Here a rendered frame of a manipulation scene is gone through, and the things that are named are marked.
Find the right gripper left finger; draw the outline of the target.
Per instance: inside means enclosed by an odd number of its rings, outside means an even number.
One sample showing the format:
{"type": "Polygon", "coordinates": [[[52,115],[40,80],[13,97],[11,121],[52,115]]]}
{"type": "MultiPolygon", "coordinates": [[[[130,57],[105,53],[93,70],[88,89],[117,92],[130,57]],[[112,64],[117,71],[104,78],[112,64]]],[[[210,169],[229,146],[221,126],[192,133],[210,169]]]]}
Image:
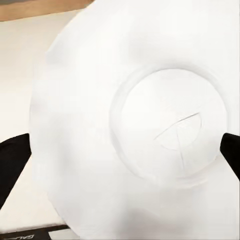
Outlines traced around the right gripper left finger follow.
{"type": "Polygon", "coordinates": [[[29,133],[0,143],[0,209],[5,204],[31,155],[29,133]]]}

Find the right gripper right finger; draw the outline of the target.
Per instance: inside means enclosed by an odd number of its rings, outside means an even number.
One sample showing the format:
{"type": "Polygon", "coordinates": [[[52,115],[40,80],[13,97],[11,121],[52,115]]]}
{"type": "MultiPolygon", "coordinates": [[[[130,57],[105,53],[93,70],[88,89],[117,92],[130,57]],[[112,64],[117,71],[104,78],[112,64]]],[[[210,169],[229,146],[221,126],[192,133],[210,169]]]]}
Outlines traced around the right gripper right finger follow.
{"type": "Polygon", "coordinates": [[[240,135],[224,133],[219,150],[240,180],[240,135]]]}

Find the saucer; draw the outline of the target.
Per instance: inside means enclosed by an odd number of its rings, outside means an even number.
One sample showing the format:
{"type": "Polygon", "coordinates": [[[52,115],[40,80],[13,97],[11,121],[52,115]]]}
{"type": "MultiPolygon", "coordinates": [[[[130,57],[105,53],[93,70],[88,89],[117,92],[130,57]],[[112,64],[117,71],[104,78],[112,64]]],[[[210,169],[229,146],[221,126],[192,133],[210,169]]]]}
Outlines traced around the saucer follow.
{"type": "Polygon", "coordinates": [[[46,196],[82,240],[240,240],[240,0],[95,0],[29,112],[46,196]]]}

